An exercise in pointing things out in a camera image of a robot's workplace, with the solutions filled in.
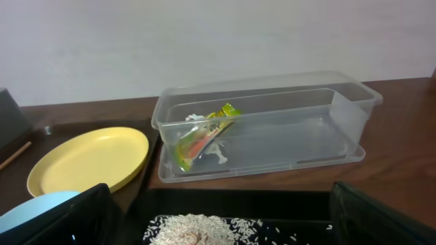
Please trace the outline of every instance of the light blue plate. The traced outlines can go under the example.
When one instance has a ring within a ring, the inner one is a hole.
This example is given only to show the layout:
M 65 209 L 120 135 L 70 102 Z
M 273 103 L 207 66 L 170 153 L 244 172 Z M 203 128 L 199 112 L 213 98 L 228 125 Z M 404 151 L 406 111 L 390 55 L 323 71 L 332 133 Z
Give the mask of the light blue plate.
M 75 197 L 77 191 L 60 191 L 41 195 L 16 206 L 0 217 L 0 233 L 12 229 Z

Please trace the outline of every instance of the white wall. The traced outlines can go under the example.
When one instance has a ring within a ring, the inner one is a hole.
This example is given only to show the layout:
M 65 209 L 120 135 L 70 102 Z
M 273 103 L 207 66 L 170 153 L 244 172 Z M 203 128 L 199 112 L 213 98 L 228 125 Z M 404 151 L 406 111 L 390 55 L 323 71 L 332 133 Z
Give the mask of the white wall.
M 430 76 L 435 0 L 0 0 L 0 86 L 20 105 L 333 69 Z

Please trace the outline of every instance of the snack package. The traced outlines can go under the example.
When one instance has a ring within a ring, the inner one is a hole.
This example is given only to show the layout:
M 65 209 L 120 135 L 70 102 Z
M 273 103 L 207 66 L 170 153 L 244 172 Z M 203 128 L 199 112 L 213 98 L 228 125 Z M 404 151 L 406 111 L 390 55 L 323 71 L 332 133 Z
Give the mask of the snack package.
M 239 110 L 235 110 L 227 103 L 219 112 L 213 112 L 207 115 L 206 118 L 221 118 L 239 114 Z M 229 120 L 220 120 L 218 123 L 195 126 L 189 133 L 184 135 L 178 141 L 175 150 L 175 158 L 180 168 L 184 172 L 189 171 L 193 160 L 199 157 L 213 140 L 224 133 L 232 124 L 233 122 Z

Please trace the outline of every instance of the wooden table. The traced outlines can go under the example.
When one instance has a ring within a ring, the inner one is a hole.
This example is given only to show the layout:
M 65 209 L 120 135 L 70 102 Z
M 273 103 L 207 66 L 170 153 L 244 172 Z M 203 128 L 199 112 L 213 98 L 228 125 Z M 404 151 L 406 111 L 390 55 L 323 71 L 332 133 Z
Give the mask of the wooden table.
M 414 78 L 365 84 L 381 93 L 384 102 L 375 107 L 366 125 L 360 143 L 367 155 L 359 163 L 179 184 L 162 183 L 155 167 L 149 188 L 327 191 L 335 180 L 344 180 L 436 228 L 436 81 Z M 156 101 L 151 97 L 43 105 L 23 111 L 36 127 L 43 127 L 143 119 L 151 117 Z

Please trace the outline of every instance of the plastic bin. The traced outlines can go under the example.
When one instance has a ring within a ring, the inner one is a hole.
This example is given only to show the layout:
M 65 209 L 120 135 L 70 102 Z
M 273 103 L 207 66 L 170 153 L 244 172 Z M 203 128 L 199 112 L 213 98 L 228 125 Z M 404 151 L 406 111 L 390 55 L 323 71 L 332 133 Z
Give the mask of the plastic bin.
M 360 136 L 382 96 L 333 71 L 301 73 L 191 88 L 170 88 L 157 102 L 152 126 L 164 150 L 163 182 L 206 180 L 359 161 Z M 218 112 L 230 103 L 241 115 L 185 121 L 190 114 Z M 194 127 L 231 122 L 189 170 L 175 160 L 175 147 Z

